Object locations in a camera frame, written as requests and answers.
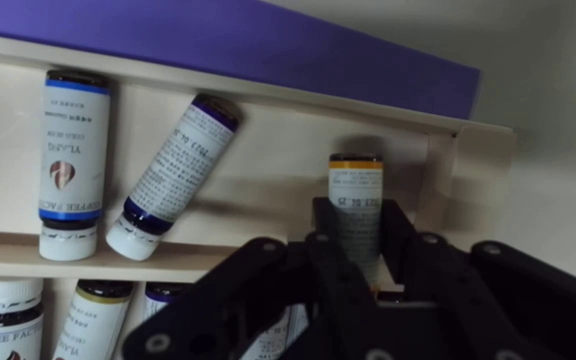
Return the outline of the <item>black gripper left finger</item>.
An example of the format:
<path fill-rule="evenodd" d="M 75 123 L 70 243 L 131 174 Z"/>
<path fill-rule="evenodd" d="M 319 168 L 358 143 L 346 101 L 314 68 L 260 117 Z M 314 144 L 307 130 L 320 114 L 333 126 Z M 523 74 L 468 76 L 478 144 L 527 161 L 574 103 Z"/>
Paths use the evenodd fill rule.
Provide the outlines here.
<path fill-rule="evenodd" d="M 294 305 L 310 324 L 282 360 L 369 360 L 380 348 L 373 293 L 338 245 L 333 203 L 314 199 L 313 210 L 303 243 L 252 239 L 145 321 L 125 340 L 125 360 L 236 360 Z"/>

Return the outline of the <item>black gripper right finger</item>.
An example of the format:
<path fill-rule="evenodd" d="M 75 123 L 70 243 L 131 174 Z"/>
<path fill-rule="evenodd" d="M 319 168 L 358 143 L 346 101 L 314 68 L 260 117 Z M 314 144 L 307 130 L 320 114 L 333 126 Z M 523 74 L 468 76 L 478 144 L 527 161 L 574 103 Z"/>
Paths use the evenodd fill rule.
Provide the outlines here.
<path fill-rule="evenodd" d="M 384 201 L 380 247 L 407 303 L 436 305 L 462 360 L 576 360 L 576 276 L 501 241 L 458 251 Z"/>

